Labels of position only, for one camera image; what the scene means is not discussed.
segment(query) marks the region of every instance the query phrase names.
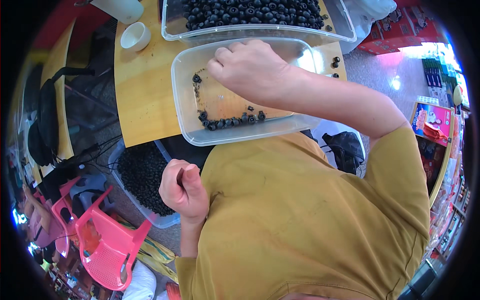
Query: black bag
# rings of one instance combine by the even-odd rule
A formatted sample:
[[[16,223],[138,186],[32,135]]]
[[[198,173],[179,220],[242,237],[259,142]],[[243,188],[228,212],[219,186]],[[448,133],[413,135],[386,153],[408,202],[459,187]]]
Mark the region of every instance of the black bag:
[[[47,79],[40,89],[37,120],[28,133],[28,150],[40,166],[54,164],[58,154],[59,122],[55,82],[62,75],[95,75],[95,70],[63,67],[51,79]]]
[[[356,175],[357,168],[365,159],[358,136],[353,132],[344,131],[334,136],[325,133],[322,139],[330,147],[330,151],[333,151],[337,168]]]

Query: black plastic bag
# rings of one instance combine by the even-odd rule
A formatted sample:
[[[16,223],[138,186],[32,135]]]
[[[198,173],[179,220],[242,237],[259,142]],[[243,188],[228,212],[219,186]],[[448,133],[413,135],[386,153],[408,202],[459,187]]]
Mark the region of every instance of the black plastic bag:
[[[322,139],[327,144],[326,146],[330,147],[330,151],[333,151],[337,168],[340,171],[356,175],[357,168],[365,159],[358,136],[353,132],[344,131],[334,136],[325,133],[322,135]]]

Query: mustard yellow shirt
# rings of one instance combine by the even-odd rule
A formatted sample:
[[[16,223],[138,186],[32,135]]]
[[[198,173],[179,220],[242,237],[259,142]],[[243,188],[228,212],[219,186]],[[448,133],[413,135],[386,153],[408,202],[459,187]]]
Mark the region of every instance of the mustard yellow shirt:
[[[211,201],[198,257],[175,261],[183,300],[396,299],[429,240],[409,128],[377,142],[363,179],[292,133],[216,146],[202,182]]]

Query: white cup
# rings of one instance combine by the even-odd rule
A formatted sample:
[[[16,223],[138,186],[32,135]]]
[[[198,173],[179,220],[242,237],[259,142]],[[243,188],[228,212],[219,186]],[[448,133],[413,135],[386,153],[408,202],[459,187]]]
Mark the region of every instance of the white cup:
[[[136,22],[128,26],[120,39],[120,45],[125,49],[140,51],[150,42],[152,34],[142,22]]]

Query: wooden table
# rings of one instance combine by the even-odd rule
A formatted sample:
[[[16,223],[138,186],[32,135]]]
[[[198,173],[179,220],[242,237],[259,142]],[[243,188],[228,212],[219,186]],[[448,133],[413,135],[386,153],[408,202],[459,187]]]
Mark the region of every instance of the wooden table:
[[[138,52],[123,49],[120,38],[127,25],[120,22],[115,36],[115,93],[126,147],[181,134],[173,101],[171,65],[187,46],[163,39],[157,0],[143,0],[141,4],[144,13],[138,21],[152,33],[148,46]],[[341,80],[347,79],[343,60],[336,69],[330,66],[333,57],[342,57],[338,42],[313,50],[319,74],[338,73]]]
[[[70,43],[74,24],[75,20],[68,25],[48,54],[47,62],[43,65],[40,86],[42,86],[47,79],[52,78],[58,70],[65,67],[67,63],[68,45]],[[59,150],[57,156],[61,159],[69,159],[73,156],[73,148],[68,133],[67,114],[65,112],[65,76],[60,77],[55,82],[55,91],[57,97],[57,116],[59,121]],[[53,170],[53,166],[48,165],[40,167],[40,170],[42,171],[43,177],[45,177]]]

